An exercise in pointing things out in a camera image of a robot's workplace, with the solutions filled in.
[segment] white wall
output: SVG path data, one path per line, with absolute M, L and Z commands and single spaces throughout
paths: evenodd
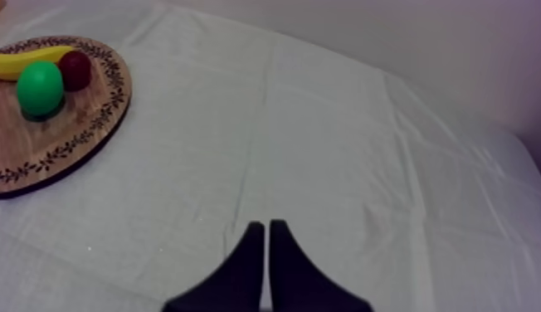
M 541 168 L 541 0 L 169 0 L 311 41 L 485 112 Z

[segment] wooden tray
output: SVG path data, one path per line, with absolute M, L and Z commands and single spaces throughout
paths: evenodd
M 26 120 L 16 84 L 0 81 L 0 198 L 45 186 L 83 164 L 113 132 L 129 106 L 131 77 L 124 60 L 103 43 L 82 37 L 39 37 L 0 53 L 45 46 L 74 46 L 92 62 L 92 82 L 65 94 L 60 113 L 45 122 Z

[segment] red fruit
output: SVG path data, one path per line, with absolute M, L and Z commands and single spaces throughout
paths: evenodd
M 66 91 L 78 91 L 89 85 L 92 65 L 85 53 L 79 51 L 67 52 L 60 59 L 57 66 L 63 76 L 63 86 Z

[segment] wooden cutting board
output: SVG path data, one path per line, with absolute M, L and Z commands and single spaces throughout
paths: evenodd
M 32 51 L 74 46 L 92 63 L 92 81 L 66 92 L 61 111 L 42 122 L 21 114 L 16 84 L 0 81 L 0 198 L 41 188 L 82 165 L 110 138 L 131 98 L 131 77 L 124 60 L 105 44 L 83 37 L 39 37 L 0 49 Z

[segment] decorative floral border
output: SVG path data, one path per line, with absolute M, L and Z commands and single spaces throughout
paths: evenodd
M 87 144 L 95 135 L 95 132 L 103 129 L 110 121 L 114 115 L 114 110 L 118 110 L 124 104 L 125 95 L 122 89 L 124 77 L 121 74 L 119 63 L 114 59 L 112 51 L 107 51 L 100 46 L 95 46 L 74 37 L 43 37 L 4 47 L 0 49 L 0 53 L 14 54 L 30 48 L 37 49 L 44 46 L 74 46 L 89 57 L 99 59 L 104 74 L 108 78 L 108 86 L 111 88 L 110 100 L 102 105 L 100 113 L 90 121 L 86 129 L 81 131 L 80 134 L 74 135 L 71 140 L 47 152 L 44 158 L 35 163 L 25 162 L 17 168 L 0 170 L 0 183 L 16 183 L 20 178 L 27 177 L 29 174 L 37 174 L 42 170 L 49 171 L 51 165 L 62 158 L 67 158 L 78 145 Z

